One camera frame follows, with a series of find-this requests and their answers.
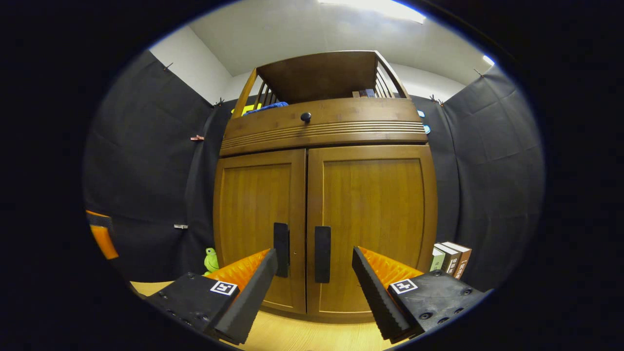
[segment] wooden floor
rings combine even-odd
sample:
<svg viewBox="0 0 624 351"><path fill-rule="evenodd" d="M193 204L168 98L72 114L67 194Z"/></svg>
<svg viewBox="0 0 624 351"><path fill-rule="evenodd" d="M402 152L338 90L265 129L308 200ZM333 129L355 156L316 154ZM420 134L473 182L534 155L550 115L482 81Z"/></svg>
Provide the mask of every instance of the wooden floor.
<svg viewBox="0 0 624 351"><path fill-rule="evenodd" d="M132 282L132 285L141 294L149 296L170 283ZM390 341L381 338L374 322L319 323L292 319L261 310L253 321L247 341L236 347L247 351L379 351L386 350L392 345Z"/></svg>

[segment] wooden cabinet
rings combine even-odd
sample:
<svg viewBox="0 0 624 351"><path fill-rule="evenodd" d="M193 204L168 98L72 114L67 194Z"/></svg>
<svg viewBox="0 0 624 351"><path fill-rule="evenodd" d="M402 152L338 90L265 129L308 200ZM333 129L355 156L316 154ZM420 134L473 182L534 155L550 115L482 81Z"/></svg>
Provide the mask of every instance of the wooden cabinet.
<svg viewBox="0 0 624 351"><path fill-rule="evenodd" d="M369 317L351 268L353 246L422 271L431 263L437 197L429 148L309 149L307 177L306 189L305 149L220 159L214 213L219 263L273 247L273 223L287 223L290 275L273 278L263 305L300 314L307 307L308 314L324 317ZM331 227L326 284L314 279L314 227L320 225Z"/></svg>
<svg viewBox="0 0 624 351"><path fill-rule="evenodd" d="M437 197L427 146L349 146L308 155L308 314L366 317L353 269L363 246L427 272ZM331 227L330 280L314 281L314 227Z"/></svg>
<svg viewBox="0 0 624 351"><path fill-rule="evenodd" d="M290 228L290 275L274 277L263 305L306 312L306 152L220 159L214 196L215 248L221 266L273 247L273 223Z"/></svg>

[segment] blue cloth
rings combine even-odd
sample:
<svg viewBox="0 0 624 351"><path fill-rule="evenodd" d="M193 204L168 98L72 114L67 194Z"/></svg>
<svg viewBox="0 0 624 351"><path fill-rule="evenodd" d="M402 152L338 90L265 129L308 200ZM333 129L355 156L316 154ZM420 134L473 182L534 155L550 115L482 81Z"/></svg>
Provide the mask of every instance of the blue cloth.
<svg viewBox="0 0 624 351"><path fill-rule="evenodd" d="M255 112L258 112L258 111L264 111L264 110L268 110L268 109L274 109L276 107L282 107L282 106L288 106L288 103L287 102L276 102L274 104L266 105L265 107L262 107L260 109L249 111L246 114L244 114L243 116L247 116L250 113L255 113Z"/></svg>

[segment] orange object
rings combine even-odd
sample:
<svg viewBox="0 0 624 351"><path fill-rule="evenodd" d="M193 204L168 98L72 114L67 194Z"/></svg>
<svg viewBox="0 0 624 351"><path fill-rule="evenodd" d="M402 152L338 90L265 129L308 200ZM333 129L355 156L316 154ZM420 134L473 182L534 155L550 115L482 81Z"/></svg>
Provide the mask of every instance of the orange object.
<svg viewBox="0 0 624 351"><path fill-rule="evenodd" d="M100 227L98 225L91 226L91 232L95 237L97 245L104 254L107 260L116 259L119 257L117 250L113 246L113 241L110 239L109 229L107 227Z"/></svg>
<svg viewBox="0 0 624 351"><path fill-rule="evenodd" d="M204 275L204 277L236 284L242 292L268 252L269 249L266 249L258 252L257 254L247 256L244 259L238 260L221 269L218 269L216 272Z"/></svg>
<svg viewBox="0 0 624 351"><path fill-rule="evenodd" d="M377 278L386 290L388 289L388 285L391 283L424 274L420 270L402 264L399 261L395 261L389 257L380 255L377 252L367 250L361 246L358 246L358 248L362 254L364 254L368 264L371 265L371 268L373 268Z"/></svg>

